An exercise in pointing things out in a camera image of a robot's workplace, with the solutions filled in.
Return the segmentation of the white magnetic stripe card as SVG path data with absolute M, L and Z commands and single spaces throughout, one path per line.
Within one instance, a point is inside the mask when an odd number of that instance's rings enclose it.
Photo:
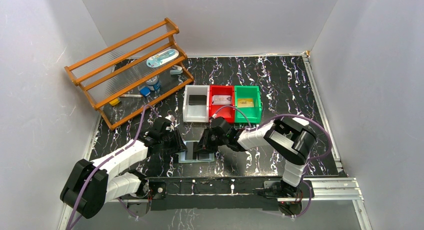
M 213 95 L 212 104 L 213 105 L 230 105 L 232 103 L 231 95 Z

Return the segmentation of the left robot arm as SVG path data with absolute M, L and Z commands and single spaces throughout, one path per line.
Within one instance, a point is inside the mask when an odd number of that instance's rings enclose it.
M 92 161 L 76 162 L 60 200 L 89 219 L 105 203 L 124 195 L 151 196 L 147 177 L 130 167 L 156 153 L 174 154 L 187 149 L 173 121 L 172 115 L 158 117 L 150 128 L 115 151 Z

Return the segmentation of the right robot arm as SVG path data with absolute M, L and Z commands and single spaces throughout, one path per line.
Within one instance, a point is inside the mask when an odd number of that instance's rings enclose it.
M 310 123 L 303 116 L 279 117 L 258 127 L 237 129 L 223 117 L 217 117 L 204 129 L 193 152 L 214 153 L 220 146 L 235 152 L 272 147 L 285 160 L 283 185 L 296 188 L 316 142 L 315 133 L 309 130 Z

